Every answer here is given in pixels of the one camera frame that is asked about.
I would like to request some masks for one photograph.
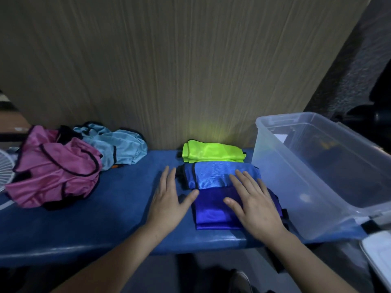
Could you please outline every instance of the wood grain panel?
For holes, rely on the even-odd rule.
[[[0,0],[0,88],[32,124],[247,147],[305,108],[367,2]]]

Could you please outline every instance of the crumpled pink cloth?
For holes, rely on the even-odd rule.
[[[102,169],[100,152],[78,138],[57,143],[58,131],[34,126],[20,148],[14,172],[29,171],[31,178],[5,186],[9,196],[24,208],[67,196],[89,195]]]

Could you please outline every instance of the hand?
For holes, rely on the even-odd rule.
[[[146,222],[146,225],[154,228],[162,236],[162,239],[177,227],[199,194],[198,190],[193,190],[182,203],[179,203],[176,194],[175,172],[176,168],[173,168],[170,174],[168,166],[164,169]]]
[[[230,179],[242,199],[243,208],[232,198],[226,197],[224,202],[256,239],[267,246],[281,240],[281,236],[288,231],[281,222],[265,184],[261,179],[255,182],[247,172],[236,170],[235,174],[239,180],[234,175],[230,175]]]

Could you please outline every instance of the clear plastic bin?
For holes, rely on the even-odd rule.
[[[391,156],[316,113],[259,117],[252,164],[314,239],[350,218],[391,210]],[[284,143],[275,134],[286,135]]]

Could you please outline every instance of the folded neon green cloth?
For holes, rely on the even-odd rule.
[[[190,140],[183,145],[182,157],[184,162],[189,163],[198,161],[243,162],[246,155],[236,146]]]

